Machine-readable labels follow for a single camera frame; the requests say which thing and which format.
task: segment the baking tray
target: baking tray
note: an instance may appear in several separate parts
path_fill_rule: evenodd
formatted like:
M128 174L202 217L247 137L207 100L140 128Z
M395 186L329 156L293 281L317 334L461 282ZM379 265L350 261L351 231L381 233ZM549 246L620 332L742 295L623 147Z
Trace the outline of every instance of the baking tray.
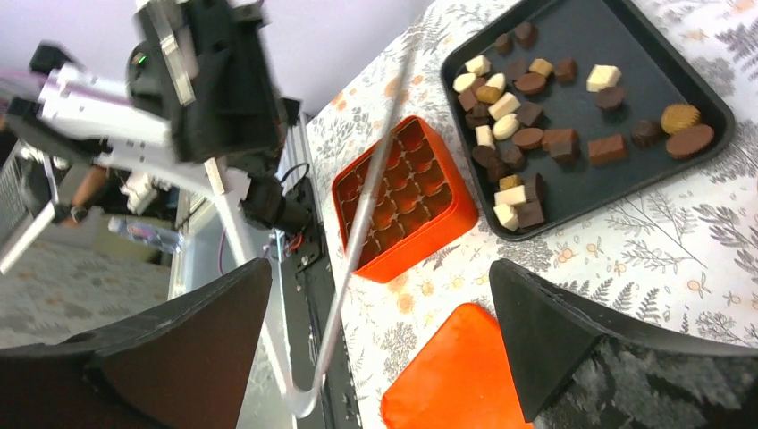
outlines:
M525 50L514 41L509 54L498 55L494 40L523 21L531 21L539 29L535 45ZM580 138L582 155L569 166L558 165L541 149L526 153L526 167L518 175L528 177L539 172L547 182L543 204L547 222L532 229L511 232L498 223L492 210L497 184L491 184L486 170L471 159L476 136L466 126L465 112L452 90L452 82L465 72L464 62L479 54L492 62L493 72L502 72L518 58L525 58L528 63L535 58L553 64L566 57L577 61L577 78L571 84L559 84L551 77L542 94L529 98L513 90L510 82L506 88L522 103L528 99L544 107L545 118L540 128L573 128ZM587 92L586 79L595 64L620 68L619 85L628 93L622 111L603 114L594 105L594 94ZM735 131L734 114L723 100L628 0L523 0L445 59L442 82L464 142L468 165L476 176L476 191L484 203L484 215L495 234L505 240L527 240L713 158L726 147ZM663 109L674 103L696 106L702 113L702 122L715 131L709 148L686 161L671 159L663 141L642 150L630 139L637 121L659 121ZM618 133L627 138L628 159L591 166L587 142ZM506 143L511 144L505 140L496 145Z

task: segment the orange container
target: orange container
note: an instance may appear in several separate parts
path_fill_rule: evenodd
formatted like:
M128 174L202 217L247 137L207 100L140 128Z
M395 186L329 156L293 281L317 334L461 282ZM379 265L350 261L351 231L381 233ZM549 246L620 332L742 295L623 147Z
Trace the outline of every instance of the orange container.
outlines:
M530 429L497 321L458 306L382 396L388 429Z
M332 184L343 248L374 147ZM440 134L421 118L409 116L392 130L383 187L355 274L387 283L473 228L478 218Z

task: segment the white wall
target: white wall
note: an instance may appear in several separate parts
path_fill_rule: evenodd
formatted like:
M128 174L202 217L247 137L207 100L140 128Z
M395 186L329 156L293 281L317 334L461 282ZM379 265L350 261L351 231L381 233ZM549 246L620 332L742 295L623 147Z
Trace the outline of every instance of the white wall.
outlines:
M433 0L267 0L274 77L317 113ZM96 72L123 78L138 43L134 0L20 0L3 4L0 67L25 69L41 39L56 40Z

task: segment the white chocolate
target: white chocolate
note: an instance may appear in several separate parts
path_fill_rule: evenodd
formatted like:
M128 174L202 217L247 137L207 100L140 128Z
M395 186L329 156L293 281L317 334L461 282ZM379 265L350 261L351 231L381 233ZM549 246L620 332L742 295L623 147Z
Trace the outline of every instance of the white chocolate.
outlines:
M488 110L490 111L492 118L494 118L495 121L498 121L506 114L512 114L513 112L516 112L516 109L518 109L520 106L521 103L519 103L516 96L510 92L506 92L494 105L489 106Z
M498 140L505 140L518 131L519 123L516 114L506 114L493 125L493 136Z
M474 73L463 73L452 82L452 88L455 92L460 94L471 87L474 80L476 80L476 75Z
M495 206L505 204L515 207L524 203L526 203L526 189L524 185L495 192Z
M513 207L503 204L501 206L495 206L494 211L500 225L511 231L515 231L518 228L518 217L516 216L516 210Z
M466 61L466 70L469 73L474 73L476 76L482 76L483 74L489 73L491 66L490 60L484 55L477 55Z
M497 88L502 93L505 90L505 75L502 73L494 74L484 85L486 87Z
M493 131L489 125L482 125L474 128L476 133L476 144L482 146L495 147Z
M621 79L621 70L615 65L595 65L587 78L587 90L598 92L602 89L615 87Z

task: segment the tablecloth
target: tablecloth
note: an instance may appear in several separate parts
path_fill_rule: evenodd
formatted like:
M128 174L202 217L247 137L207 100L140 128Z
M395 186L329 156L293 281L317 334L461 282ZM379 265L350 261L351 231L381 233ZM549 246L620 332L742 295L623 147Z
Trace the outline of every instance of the tablecloth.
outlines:
M515 2L437 0L402 116L445 138L472 175L440 81L447 55ZM582 296L666 329L758 347L758 5L755 0L641 0L640 9L733 109L737 134L714 161L521 243L483 216L471 231L388 284L354 279L342 310L365 427L384 427L383 392L460 303L492 310L488 270L511 259ZM331 195L336 174L379 139L408 33L308 125L333 272L344 270Z

